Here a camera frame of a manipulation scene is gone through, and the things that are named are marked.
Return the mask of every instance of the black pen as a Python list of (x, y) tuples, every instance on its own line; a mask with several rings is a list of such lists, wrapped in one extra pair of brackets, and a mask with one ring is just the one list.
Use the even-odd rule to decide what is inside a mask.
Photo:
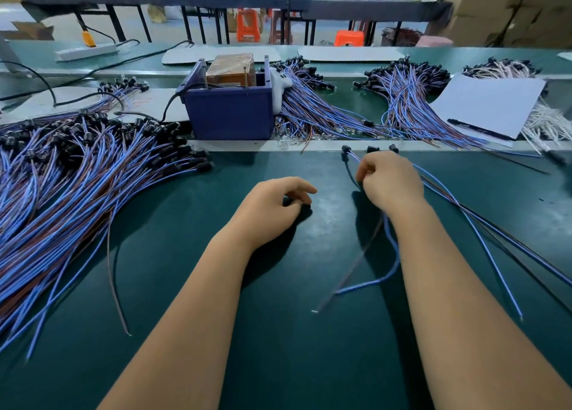
[(447, 120), (447, 122), (453, 124), (454, 126), (459, 126), (459, 127), (464, 128), (464, 129), (473, 130), (475, 132), (486, 134), (486, 135), (492, 136), (492, 137), (497, 138), (497, 139), (503, 139), (504, 141), (516, 141), (516, 139), (512, 139), (510, 136), (506, 136), (506, 135), (501, 134), (501, 133), (493, 132), (492, 130), (487, 130), (487, 129), (484, 129), (482, 127), (477, 127), (477, 126), (474, 126), (472, 124), (467, 124), (466, 122), (461, 122), (458, 119), (449, 118)]

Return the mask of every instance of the green workbench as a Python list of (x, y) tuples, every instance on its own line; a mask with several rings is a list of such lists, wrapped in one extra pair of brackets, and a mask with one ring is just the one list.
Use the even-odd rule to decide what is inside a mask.
[[(447, 52), (451, 65), (443, 65), (452, 70), (491, 55), (517, 56), (499, 49)], [(463, 61), (463, 53), (471, 59)], [(412, 56), (438, 63), (436, 58), (446, 58), (439, 50), (415, 49)], [(546, 74), (572, 72), (572, 63), (555, 58), (554, 51), (523, 51), (522, 56), (541, 64)], [(159, 68), (160, 57), (154, 62)], [(35, 66), (47, 67), (41, 60)], [(354, 65), (325, 67), (358, 71)], [(350, 110), (360, 105), (374, 116), (375, 101), (364, 105), (356, 96), (340, 93), (336, 104)], [(516, 158), (550, 173), (545, 175), (480, 152), (403, 155), (572, 276), (572, 169)], [(111, 261), (133, 336), (122, 331), (101, 249), (78, 285), (50, 310), (32, 358), (25, 363), (33, 330), (0, 354), (0, 408), (95, 408), (247, 192), (261, 180), (287, 175), (310, 180), (319, 192), (297, 225), (256, 252), (247, 268), (221, 409), (431, 408), (400, 270), (380, 286), (338, 296), (323, 312), (311, 313), (360, 254), (379, 218), (352, 182), (340, 152), (218, 152), (212, 160), (215, 167), (208, 174), (182, 176), (143, 192), (113, 224)], [(356, 163), (349, 161), (348, 168), (353, 173)], [(519, 321), (463, 216), (433, 193), (426, 197), (481, 280), (572, 384), (570, 315), (489, 242), (524, 313)], [(515, 254), (572, 306), (566, 285)], [(350, 283), (384, 275), (393, 260), (392, 248), (380, 236)]]

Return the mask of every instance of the forearm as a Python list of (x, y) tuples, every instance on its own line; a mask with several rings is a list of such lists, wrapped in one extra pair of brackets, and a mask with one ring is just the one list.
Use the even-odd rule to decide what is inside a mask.
[(423, 203), (390, 218), (436, 408), (568, 408), (568, 385), (481, 283), (432, 208)]
[(100, 410), (218, 408), (251, 251), (219, 232)]

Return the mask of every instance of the yellow plug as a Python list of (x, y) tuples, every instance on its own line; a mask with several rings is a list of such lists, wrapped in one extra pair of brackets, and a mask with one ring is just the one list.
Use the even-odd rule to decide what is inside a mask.
[(82, 31), (81, 36), (83, 37), (83, 42), (88, 47), (95, 47), (96, 42), (88, 31)]

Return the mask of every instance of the table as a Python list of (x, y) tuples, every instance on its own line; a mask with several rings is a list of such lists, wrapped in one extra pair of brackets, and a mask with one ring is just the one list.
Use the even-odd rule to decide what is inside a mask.
[[(288, 0), (24, 0), (40, 6), (50, 5), (75, 5), (85, 3), (105, 4), (113, 26), (116, 28), (118, 38), (125, 39), (123, 30), (118, 21), (113, 20), (113, 6), (137, 6), (142, 4), (152, 5), (180, 5), (194, 6), (209, 9), (231, 8), (264, 8), (280, 9), (282, 12), (289, 7)], [(312, 33), (315, 21), (324, 20), (364, 20), (370, 21), (371, 26), (375, 22), (448, 22), (453, 10), (453, 4), (447, 1), (417, 2), (412, 0), (290, 0), (290, 11), (301, 12), (305, 21), (312, 22)], [(218, 43), (222, 44), (220, 24), (217, 19)]]
[[(30, 66), (50, 69), (55, 63), (45, 52), (61, 44), (15, 42), (14, 49)], [(136, 50), (146, 52), (160, 47), (159, 43), (140, 46)], [(288, 54), (295, 47), (280, 49)], [(530, 59), (550, 75), (572, 73), (572, 63), (560, 60), (552, 50), (413, 48), (410, 53), (415, 60), (443, 62), (457, 73), (464, 64), (492, 55)], [(160, 59), (139, 61), (129, 68), (146, 71), (152, 86), (180, 81), (177, 68), (161, 66)], [(101, 62), (82, 60), (67, 68), (79, 71)], [(342, 77), (372, 65), (317, 66), (320, 72), (337, 71)], [(153, 69), (162, 75), (152, 75)], [(363, 101), (358, 93), (340, 91), (336, 102), (379, 112), (375, 99)], [(257, 252), (248, 266), (220, 408), (432, 408), (400, 271), (380, 287), (335, 299), (317, 316), (310, 312), (354, 261), (378, 217), (349, 179), (339, 150), (211, 155), (216, 164), (212, 172), (181, 177), (142, 193), (113, 224), (111, 260), (133, 337), (121, 329), (101, 251), (78, 286), (50, 311), (32, 359), (24, 364), (31, 334), (0, 354), (0, 408), (95, 408), (174, 298), (211, 236), (249, 189), (258, 181), (293, 174), (311, 180), (320, 192), (311, 215)], [(534, 161), (550, 172), (543, 175), (479, 152), (404, 155), (439, 177), (459, 200), (572, 275), (570, 168)], [(349, 169), (355, 170), (353, 162)], [(462, 216), (435, 195), (426, 197), (477, 275), (516, 320)], [(572, 319), (510, 258), (494, 247), (492, 252), (524, 312), (519, 327), (572, 384)], [(385, 273), (392, 255), (381, 237), (356, 269), (352, 283)], [(567, 287), (533, 268), (572, 305)]]

